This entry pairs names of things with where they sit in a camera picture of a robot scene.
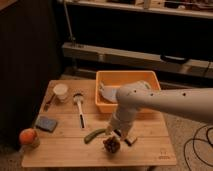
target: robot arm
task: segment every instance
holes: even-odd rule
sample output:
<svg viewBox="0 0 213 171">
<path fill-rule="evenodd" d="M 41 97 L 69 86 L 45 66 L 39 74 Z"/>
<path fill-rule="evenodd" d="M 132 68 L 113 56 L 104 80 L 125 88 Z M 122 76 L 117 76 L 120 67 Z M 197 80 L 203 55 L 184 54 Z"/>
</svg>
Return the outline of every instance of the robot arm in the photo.
<svg viewBox="0 0 213 171">
<path fill-rule="evenodd" d="M 117 90 L 118 107 L 112 114 L 108 132 L 120 129 L 124 139 L 141 108 L 213 123 L 213 88 L 150 90 L 142 84 L 143 82 L 135 82 Z"/>
</svg>

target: floor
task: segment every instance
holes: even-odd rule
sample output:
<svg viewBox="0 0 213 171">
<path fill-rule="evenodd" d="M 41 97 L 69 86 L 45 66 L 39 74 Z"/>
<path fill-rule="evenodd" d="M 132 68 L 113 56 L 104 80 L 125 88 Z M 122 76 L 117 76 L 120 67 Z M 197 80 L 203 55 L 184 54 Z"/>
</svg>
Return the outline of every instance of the floor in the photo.
<svg viewBox="0 0 213 171">
<path fill-rule="evenodd" d="M 71 76 L 62 76 L 61 79 L 73 79 Z M 172 144 L 174 146 L 174 150 L 177 157 L 177 165 L 176 166 L 158 166 L 154 168 L 155 171 L 184 171 L 189 170 L 187 168 L 186 162 L 184 160 L 183 155 L 183 147 L 185 142 L 192 138 L 195 131 L 203 126 L 204 124 L 187 120 L 184 118 L 164 114 L 165 121 L 168 127 L 168 131 L 171 137 Z M 205 138 L 206 129 L 202 129 L 198 134 L 199 138 Z M 204 159 L 208 163 L 213 163 L 213 148 L 203 142 L 196 142 L 196 149 L 198 154 L 202 159 Z M 202 170 L 202 171 L 210 171 L 213 168 L 207 166 L 206 164 L 200 162 L 198 158 L 195 156 L 192 148 L 192 143 L 189 143 L 186 148 L 186 158 L 190 165 L 191 170 Z M 27 168 L 24 169 L 21 167 L 21 159 L 22 155 L 20 152 L 14 151 L 11 148 L 0 145 L 0 171 L 46 171 L 46 170 L 59 170 L 59 171 L 145 171 L 148 167 L 134 167 L 134 168 Z"/>
</svg>

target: white cup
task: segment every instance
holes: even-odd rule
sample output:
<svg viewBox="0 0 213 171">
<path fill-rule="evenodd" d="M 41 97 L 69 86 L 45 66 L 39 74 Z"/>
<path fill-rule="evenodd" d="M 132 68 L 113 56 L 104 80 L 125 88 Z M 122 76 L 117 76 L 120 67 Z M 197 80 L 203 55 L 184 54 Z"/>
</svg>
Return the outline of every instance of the white cup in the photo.
<svg viewBox="0 0 213 171">
<path fill-rule="evenodd" d="M 66 84 L 60 83 L 55 85 L 55 87 L 53 88 L 53 92 L 61 102 L 65 102 L 68 97 L 68 89 L 69 87 Z"/>
</svg>

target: orange plastic bin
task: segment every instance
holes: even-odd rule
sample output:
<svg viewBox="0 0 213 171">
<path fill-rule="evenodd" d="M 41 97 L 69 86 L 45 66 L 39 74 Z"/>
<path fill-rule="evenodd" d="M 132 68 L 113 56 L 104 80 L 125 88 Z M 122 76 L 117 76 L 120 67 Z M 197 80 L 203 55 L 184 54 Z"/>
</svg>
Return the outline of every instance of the orange plastic bin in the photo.
<svg viewBox="0 0 213 171">
<path fill-rule="evenodd" d="M 120 87 L 136 81 L 146 81 L 153 90 L 160 90 L 160 85 L 154 71 L 98 71 L 96 73 L 95 104 L 101 113 L 112 113 L 117 104 L 105 100 L 99 93 L 102 82 L 106 86 Z"/>
</svg>

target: green vegetable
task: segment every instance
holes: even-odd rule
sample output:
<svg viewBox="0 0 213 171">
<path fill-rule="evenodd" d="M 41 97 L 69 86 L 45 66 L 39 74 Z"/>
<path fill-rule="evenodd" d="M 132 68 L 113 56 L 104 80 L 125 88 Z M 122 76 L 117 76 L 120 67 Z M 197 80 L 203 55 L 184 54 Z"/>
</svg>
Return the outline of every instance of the green vegetable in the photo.
<svg viewBox="0 0 213 171">
<path fill-rule="evenodd" d="M 88 144 L 90 141 L 92 141 L 99 134 L 105 133 L 105 131 L 106 131 L 106 129 L 97 129 L 97 130 L 91 132 L 86 137 L 84 137 L 84 143 Z"/>
</svg>

